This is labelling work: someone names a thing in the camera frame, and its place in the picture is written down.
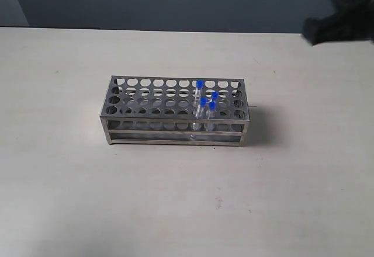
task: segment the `test tube rack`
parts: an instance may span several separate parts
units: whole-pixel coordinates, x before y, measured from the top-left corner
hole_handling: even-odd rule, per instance
[[[193,115],[198,79],[205,83],[202,96],[219,93],[212,119]],[[100,120],[108,144],[243,146],[250,112],[243,79],[112,76]],[[201,124],[198,130],[193,123]]]

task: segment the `blue cap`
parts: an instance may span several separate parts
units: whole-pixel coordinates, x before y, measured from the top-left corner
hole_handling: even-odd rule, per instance
[[[209,102],[209,110],[213,111],[216,110],[217,104],[214,101]]]
[[[208,98],[200,98],[200,106],[205,107],[208,102]]]
[[[215,101],[218,99],[218,92],[212,92],[212,100]]]
[[[197,82],[196,82],[196,87],[197,87],[198,89],[202,89],[203,86],[204,86],[204,81],[203,81],[203,80],[197,80]]]

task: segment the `metal rack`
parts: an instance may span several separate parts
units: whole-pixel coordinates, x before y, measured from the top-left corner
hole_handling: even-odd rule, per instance
[[[203,96],[219,93],[210,120],[193,115],[197,80],[112,76],[100,114],[108,144],[242,146],[250,122],[244,80],[202,79]],[[200,128],[193,130],[193,123]]]

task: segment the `table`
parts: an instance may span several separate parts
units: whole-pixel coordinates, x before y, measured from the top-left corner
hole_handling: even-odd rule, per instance
[[[0,29],[0,255],[371,256],[373,62],[299,34]],[[244,78],[248,145],[108,145],[111,75]]]

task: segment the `black object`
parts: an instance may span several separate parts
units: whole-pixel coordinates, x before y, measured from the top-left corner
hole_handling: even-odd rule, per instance
[[[329,41],[374,41],[374,0],[331,0],[336,13],[308,18],[302,35],[310,44]]]

